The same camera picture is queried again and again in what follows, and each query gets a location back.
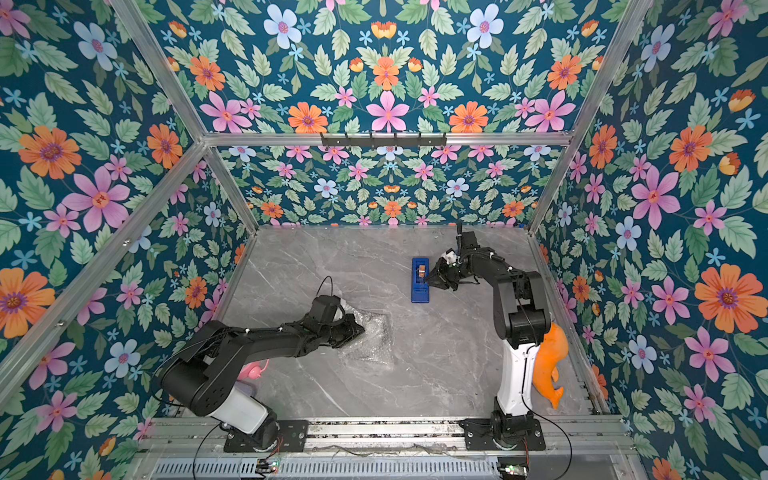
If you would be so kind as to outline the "clear bubble wrap sheet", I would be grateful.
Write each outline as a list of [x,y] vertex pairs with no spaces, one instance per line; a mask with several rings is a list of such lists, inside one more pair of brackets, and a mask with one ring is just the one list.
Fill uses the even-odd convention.
[[339,350],[345,364],[361,366],[376,365],[387,368],[394,360],[393,324],[386,313],[372,312],[346,306],[347,312],[355,316],[355,321],[364,332]]

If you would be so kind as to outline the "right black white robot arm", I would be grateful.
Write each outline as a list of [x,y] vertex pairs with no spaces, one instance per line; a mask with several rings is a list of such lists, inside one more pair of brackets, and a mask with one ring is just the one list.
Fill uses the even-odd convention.
[[509,264],[490,248],[443,253],[427,276],[427,284],[457,290],[463,280],[486,282],[492,289],[492,317],[502,341],[502,377],[490,415],[493,441],[510,448],[532,434],[533,371],[544,336],[551,327],[543,279],[535,271]]

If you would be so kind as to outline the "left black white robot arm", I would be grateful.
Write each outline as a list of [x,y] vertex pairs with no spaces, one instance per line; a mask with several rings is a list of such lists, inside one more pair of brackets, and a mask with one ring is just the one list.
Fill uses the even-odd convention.
[[277,416],[247,393],[244,368],[274,358],[339,349],[365,332],[351,313],[319,322],[307,315],[273,328],[243,329],[212,321],[158,372],[159,387],[198,417],[228,426],[240,442],[266,451],[278,441]]

